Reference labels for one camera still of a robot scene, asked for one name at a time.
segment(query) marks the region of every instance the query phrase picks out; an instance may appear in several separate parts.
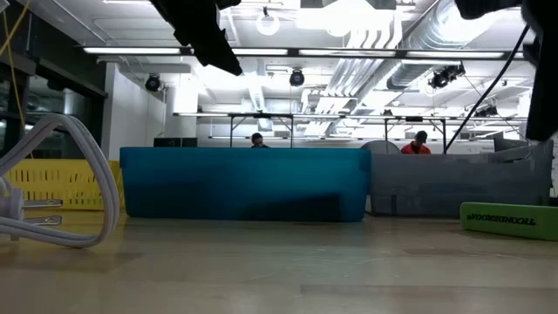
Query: wall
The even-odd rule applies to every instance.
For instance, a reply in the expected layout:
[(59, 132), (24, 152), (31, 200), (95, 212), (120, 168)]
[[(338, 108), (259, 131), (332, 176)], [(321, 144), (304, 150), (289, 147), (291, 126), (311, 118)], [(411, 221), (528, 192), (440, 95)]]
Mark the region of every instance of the wall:
[(116, 64), (106, 67), (101, 148), (108, 160), (119, 160), (121, 147), (152, 147), (165, 128), (166, 106), (129, 78)]

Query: wooden floor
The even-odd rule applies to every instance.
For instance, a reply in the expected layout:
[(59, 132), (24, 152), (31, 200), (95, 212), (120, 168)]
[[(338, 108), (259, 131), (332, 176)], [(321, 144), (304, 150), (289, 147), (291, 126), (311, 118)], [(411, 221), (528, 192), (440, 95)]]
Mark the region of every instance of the wooden floor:
[[(95, 233), (101, 216), (64, 213)], [(558, 243), (458, 222), (121, 219), (94, 249), (0, 238), (0, 313), (558, 313)]]

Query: green foam block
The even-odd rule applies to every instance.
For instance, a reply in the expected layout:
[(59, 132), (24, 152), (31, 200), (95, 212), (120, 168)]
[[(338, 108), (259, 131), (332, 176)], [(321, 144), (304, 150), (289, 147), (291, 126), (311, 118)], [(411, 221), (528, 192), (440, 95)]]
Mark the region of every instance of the green foam block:
[(466, 230), (558, 241), (558, 208), (489, 203), (463, 203)]

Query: fluorescent light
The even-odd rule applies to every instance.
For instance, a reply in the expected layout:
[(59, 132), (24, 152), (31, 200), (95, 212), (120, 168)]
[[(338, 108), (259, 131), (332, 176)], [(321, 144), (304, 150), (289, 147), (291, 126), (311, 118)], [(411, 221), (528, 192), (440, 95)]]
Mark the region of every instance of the fluorescent light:
[(237, 56), (262, 55), (262, 56), (286, 56), (286, 49), (256, 49), (256, 48), (233, 48)]
[(385, 119), (385, 118), (393, 118), (392, 116), (378, 116), (378, 115), (364, 115), (364, 116), (359, 116), (359, 115), (351, 115), (351, 116), (347, 116), (347, 118), (351, 118), (351, 119)]
[(180, 117), (228, 117), (227, 113), (176, 113)]
[(408, 51), (406, 56), (408, 58), (502, 58), (504, 52), (489, 52), (489, 51)]
[(314, 118), (314, 119), (339, 119), (337, 114), (294, 114), (294, 118)]
[(180, 55), (180, 48), (85, 47), (84, 51), (105, 55)]
[(141, 4), (141, 5), (152, 5), (147, 0), (103, 0), (107, 4)]
[(324, 56), (324, 57), (355, 57), (355, 58), (392, 58), (395, 51), (360, 50), (360, 49), (301, 49), (301, 56)]
[(401, 60), (401, 63), (404, 65), (461, 65), (461, 61), (459, 60), (436, 60), (436, 59), (427, 59), (427, 60), (407, 59), (407, 60)]

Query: blue bin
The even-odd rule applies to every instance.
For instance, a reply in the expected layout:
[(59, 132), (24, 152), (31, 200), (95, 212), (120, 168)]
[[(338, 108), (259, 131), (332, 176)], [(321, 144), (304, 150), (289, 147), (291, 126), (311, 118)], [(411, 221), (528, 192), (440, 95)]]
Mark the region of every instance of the blue bin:
[(362, 149), (124, 147), (131, 217), (357, 222), (369, 191)]

